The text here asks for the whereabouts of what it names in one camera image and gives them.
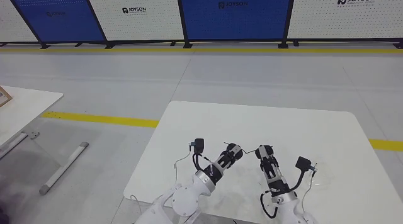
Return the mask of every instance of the joyson logo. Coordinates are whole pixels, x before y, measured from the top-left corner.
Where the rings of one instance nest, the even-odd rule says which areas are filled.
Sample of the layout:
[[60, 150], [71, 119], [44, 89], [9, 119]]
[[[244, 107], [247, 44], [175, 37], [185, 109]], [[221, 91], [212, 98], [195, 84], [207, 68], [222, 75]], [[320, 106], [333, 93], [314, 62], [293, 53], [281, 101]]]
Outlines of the joyson logo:
[[241, 6], [247, 6], [247, 1], [238, 1], [238, 2], [219, 2], [219, 9], [224, 9], [224, 8], [232, 8], [232, 7], [241, 7]]
[[147, 8], [122, 8], [124, 14], [146, 14]]
[[62, 16], [65, 15], [65, 12], [46, 12], [46, 15], [48, 17]]
[[345, 4], [372, 4], [376, 0], [339, 0], [338, 5], [342, 6]]

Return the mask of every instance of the cardboard box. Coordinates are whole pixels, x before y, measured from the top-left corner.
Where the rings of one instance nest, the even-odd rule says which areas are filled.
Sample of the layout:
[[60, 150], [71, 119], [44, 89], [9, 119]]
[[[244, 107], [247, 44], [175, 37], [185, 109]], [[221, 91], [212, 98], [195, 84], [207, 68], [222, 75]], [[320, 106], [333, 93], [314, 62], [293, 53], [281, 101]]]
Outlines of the cardboard box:
[[12, 97], [0, 86], [0, 107], [8, 103]]

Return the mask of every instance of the blue panel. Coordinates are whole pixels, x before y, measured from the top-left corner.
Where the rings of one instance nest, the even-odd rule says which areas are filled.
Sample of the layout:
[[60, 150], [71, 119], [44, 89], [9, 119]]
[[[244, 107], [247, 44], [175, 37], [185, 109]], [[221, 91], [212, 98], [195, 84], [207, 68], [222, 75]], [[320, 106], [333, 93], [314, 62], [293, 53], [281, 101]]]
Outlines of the blue panel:
[[43, 42], [102, 41], [86, 0], [15, 0]]
[[289, 0], [182, 0], [190, 40], [279, 39]]

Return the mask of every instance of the white panel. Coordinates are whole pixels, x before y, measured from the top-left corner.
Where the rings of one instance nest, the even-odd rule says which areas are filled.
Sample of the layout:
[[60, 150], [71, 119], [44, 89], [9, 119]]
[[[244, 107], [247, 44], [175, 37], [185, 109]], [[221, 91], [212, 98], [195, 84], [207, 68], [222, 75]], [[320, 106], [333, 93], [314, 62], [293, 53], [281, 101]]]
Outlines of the white panel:
[[[108, 40], [182, 40], [178, 0], [90, 0]], [[132, 11], [139, 8], [143, 11]]]
[[403, 0], [295, 0], [288, 37], [403, 37]]
[[0, 0], [0, 42], [37, 42], [10, 0]]

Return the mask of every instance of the table leg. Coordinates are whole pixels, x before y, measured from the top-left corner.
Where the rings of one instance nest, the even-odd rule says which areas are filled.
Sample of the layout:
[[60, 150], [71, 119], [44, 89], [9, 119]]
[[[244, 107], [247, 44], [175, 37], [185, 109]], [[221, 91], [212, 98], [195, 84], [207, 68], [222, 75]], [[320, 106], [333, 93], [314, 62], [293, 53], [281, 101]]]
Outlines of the table leg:
[[0, 159], [4, 157], [10, 150], [12, 150], [15, 146], [17, 146], [17, 144], [19, 144], [26, 137], [27, 134], [21, 133], [9, 145], [2, 147], [2, 149], [0, 149]]
[[70, 155], [66, 165], [60, 167], [55, 174], [40, 188], [39, 193], [41, 195], [47, 194], [50, 188], [56, 183], [56, 181], [63, 175], [63, 173], [69, 168], [69, 166], [78, 158], [81, 152], [89, 145], [87, 142], [83, 142], [80, 146]]

